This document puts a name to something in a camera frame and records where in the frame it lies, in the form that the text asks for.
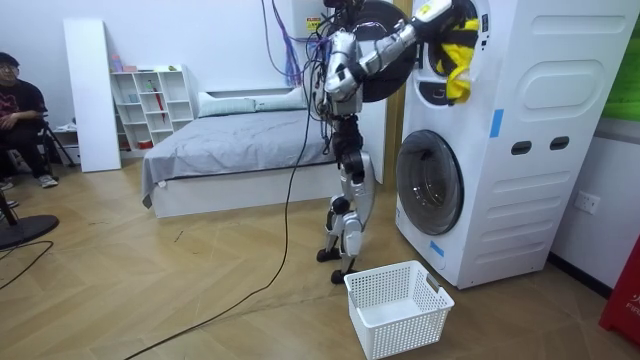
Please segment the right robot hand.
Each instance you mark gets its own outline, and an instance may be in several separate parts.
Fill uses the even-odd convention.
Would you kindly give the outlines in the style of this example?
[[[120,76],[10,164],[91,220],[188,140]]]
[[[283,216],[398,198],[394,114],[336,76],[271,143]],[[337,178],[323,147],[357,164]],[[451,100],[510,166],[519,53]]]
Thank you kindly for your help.
[[[427,0],[414,12],[411,26],[419,41],[429,42],[440,34],[454,18],[452,0]]]

